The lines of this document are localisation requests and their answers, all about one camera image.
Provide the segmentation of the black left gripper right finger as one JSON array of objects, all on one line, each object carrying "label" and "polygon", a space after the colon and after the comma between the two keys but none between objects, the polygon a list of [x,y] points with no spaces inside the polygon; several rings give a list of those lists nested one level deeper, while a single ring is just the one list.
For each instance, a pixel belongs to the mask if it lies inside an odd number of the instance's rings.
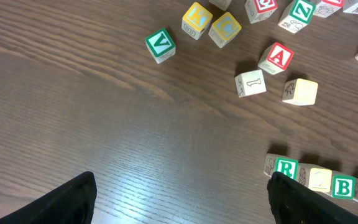
[{"label": "black left gripper right finger", "polygon": [[281,172],[267,184],[277,224],[358,224],[358,216],[332,203]]}]

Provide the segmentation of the green B letter block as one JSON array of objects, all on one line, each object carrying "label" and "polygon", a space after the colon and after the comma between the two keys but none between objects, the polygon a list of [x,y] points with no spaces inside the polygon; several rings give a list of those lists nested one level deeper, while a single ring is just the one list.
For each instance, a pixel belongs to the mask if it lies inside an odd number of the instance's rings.
[{"label": "green B letter block", "polygon": [[354,198],[355,188],[355,177],[333,171],[330,193],[333,198],[352,200]]}]

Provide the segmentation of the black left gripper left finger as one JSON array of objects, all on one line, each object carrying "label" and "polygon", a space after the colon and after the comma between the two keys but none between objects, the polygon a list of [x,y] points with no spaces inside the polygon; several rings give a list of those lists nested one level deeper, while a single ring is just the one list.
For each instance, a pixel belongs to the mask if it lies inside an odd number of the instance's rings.
[{"label": "black left gripper left finger", "polygon": [[94,174],[86,171],[0,218],[0,224],[90,224],[96,196]]}]

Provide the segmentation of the yellow O letter block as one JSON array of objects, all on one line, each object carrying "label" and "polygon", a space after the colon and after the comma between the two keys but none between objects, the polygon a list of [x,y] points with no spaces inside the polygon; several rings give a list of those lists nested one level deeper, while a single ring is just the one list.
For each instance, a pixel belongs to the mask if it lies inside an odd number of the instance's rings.
[{"label": "yellow O letter block", "polygon": [[315,192],[331,191],[332,170],[314,164],[298,164],[296,181]]}]

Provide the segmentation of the green R letter block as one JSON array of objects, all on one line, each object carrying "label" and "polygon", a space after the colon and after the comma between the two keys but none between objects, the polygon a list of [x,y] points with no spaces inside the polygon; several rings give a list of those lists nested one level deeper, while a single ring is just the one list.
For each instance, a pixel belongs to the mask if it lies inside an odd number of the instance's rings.
[{"label": "green R letter block", "polygon": [[271,177],[274,172],[281,172],[295,180],[298,173],[298,161],[286,156],[268,153],[265,157],[264,174]]}]

